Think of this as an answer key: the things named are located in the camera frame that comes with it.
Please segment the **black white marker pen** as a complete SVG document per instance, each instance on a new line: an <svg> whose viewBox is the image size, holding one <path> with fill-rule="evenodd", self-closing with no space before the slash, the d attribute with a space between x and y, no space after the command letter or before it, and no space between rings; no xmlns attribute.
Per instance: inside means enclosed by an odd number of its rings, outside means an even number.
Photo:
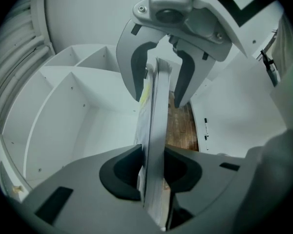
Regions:
<svg viewBox="0 0 293 234"><path fill-rule="evenodd" d="M205 138L205 143L206 143L206 150L208 151L209 150L209 130L208 130L207 118L204 118L204 123L205 123L205 130L206 130L204 138Z"/></svg>

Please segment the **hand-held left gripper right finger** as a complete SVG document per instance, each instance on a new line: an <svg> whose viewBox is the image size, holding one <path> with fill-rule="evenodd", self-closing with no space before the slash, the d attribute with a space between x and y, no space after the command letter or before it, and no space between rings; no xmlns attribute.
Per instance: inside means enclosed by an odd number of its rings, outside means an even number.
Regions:
<svg viewBox="0 0 293 234"><path fill-rule="evenodd" d="M245 158L165 147L171 189L168 231L235 231L254 176L254 152Z"/></svg>

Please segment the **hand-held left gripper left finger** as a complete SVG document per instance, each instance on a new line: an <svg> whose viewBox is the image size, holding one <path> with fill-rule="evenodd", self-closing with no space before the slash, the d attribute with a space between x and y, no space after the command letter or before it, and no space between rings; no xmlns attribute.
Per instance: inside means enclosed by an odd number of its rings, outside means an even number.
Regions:
<svg viewBox="0 0 293 234"><path fill-rule="evenodd" d="M21 204L27 224L38 234L162 234L139 201L117 198L99 179L104 163L139 147L78 159L54 173Z"/></svg>

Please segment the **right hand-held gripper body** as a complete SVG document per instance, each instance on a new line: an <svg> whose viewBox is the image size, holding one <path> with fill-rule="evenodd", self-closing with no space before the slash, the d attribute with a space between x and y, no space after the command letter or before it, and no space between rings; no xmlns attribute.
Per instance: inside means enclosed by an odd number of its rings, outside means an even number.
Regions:
<svg viewBox="0 0 293 234"><path fill-rule="evenodd" d="M253 55L283 12L277 0L141 0L132 19L225 58L232 46Z"/></svg>

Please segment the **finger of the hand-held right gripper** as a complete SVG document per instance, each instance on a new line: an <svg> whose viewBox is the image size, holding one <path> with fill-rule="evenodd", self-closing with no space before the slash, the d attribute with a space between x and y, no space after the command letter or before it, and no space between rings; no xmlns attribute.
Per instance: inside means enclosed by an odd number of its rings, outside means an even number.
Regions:
<svg viewBox="0 0 293 234"><path fill-rule="evenodd" d="M139 101L144 88L147 52L154 49L166 34L129 20L116 47L117 63L124 84Z"/></svg>
<svg viewBox="0 0 293 234"><path fill-rule="evenodd" d="M207 40L199 40L199 45L170 36L174 53L182 59L179 76L174 90L176 108L188 103L204 79L210 73L216 61L224 61L230 51L230 39L217 44Z"/></svg>

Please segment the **yellow and grey magazine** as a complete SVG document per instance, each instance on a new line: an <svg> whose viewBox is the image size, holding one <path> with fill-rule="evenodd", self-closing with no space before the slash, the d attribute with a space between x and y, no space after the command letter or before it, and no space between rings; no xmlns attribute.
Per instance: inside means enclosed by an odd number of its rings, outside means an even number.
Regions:
<svg viewBox="0 0 293 234"><path fill-rule="evenodd" d="M143 164L139 171L139 191L143 208L159 225L162 218L164 149L167 134L170 64L161 58L147 65L148 78L140 98L135 142L141 144Z"/></svg>

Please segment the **white shelf unit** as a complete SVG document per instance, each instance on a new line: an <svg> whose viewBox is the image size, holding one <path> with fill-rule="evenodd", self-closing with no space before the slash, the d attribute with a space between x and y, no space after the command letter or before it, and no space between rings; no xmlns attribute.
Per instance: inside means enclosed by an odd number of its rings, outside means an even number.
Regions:
<svg viewBox="0 0 293 234"><path fill-rule="evenodd" d="M119 73L51 67L42 75L53 88L29 132L26 180L46 179L77 159L134 143L140 105Z"/></svg>

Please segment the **white desk with hutch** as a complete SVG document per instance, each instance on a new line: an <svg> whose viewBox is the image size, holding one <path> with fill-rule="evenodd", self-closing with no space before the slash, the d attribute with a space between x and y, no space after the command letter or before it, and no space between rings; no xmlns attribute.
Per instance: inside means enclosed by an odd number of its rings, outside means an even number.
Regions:
<svg viewBox="0 0 293 234"><path fill-rule="evenodd" d="M21 88L7 114L0 134L0 186L18 201L43 180L28 181L23 175L25 148L34 119L52 85L42 75L51 67L90 68L119 73L113 45L73 45L50 58ZM189 115L169 125L195 129L199 150L245 157L248 149L263 145L286 129L275 105L276 91L263 63L239 54L215 79L205 79L191 98L195 123ZM208 120L209 150L206 150L205 123Z"/></svg>

